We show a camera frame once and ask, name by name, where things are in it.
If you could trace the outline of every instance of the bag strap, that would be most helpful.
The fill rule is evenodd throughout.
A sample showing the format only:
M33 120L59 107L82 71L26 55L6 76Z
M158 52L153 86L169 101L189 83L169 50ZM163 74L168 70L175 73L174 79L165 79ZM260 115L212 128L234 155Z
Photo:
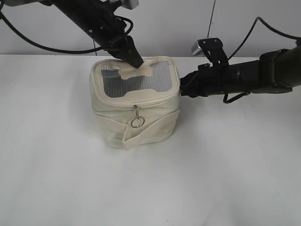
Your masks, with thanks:
M176 119L178 118L180 110L177 110L175 112L172 112L157 121L155 121L153 124L151 124L148 128L146 128L144 131L142 131L139 135L126 139L128 133L129 133L129 127L126 129L125 135L123 136L122 143L123 147L128 150L133 147L136 147L144 141L144 139L151 137L153 134L160 131L164 126L170 125L172 128L174 127L174 124L176 122Z
M129 150L133 147L142 144L146 138L151 137L153 134L156 134L163 127L166 127L166 125L168 125L172 130L172 128L175 125L176 119L178 118L179 112L180 110L177 110L158 119L157 121L153 122L150 126L148 126L145 130L143 130L140 134L132 138L128 138L131 137L129 125L99 115L95 116L97 118L97 123L99 126L106 129L110 129L115 132L124 133L122 144L126 150Z

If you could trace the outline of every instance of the zipper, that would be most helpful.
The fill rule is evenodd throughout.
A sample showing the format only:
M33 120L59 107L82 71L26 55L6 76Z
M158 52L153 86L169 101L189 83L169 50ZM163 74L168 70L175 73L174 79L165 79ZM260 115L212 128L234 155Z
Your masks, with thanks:
M143 118L142 116L139 116L139 106L134 105L133 108L135 110L135 117L131 121L131 126L135 129L137 129L144 125L145 118Z

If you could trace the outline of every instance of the white tabletop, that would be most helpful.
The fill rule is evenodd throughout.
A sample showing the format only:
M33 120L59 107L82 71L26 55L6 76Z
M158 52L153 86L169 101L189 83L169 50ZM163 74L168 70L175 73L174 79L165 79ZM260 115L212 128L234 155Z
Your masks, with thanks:
M301 88L182 97L170 139L124 151L91 111L102 59L0 56L0 225L301 225ZM182 77L205 62L174 60Z

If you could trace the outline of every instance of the canvas bag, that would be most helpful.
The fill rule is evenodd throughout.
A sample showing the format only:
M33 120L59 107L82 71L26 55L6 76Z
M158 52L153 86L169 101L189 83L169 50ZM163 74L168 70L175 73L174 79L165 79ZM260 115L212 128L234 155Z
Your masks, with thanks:
M172 135L179 114L180 80L172 59L145 58L133 68L109 59L93 65L92 109L106 143L130 149Z

